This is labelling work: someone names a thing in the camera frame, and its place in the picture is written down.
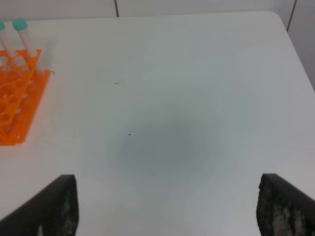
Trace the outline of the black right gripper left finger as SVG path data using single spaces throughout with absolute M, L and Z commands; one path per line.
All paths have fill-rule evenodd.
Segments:
M 74 236 L 79 224 L 75 175 L 61 175 L 0 221 L 2 236 Z

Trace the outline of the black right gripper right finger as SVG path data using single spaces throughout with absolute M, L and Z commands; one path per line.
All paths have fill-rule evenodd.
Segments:
M 256 207 L 262 236 L 313 236 L 315 201 L 277 174 L 263 174 Z

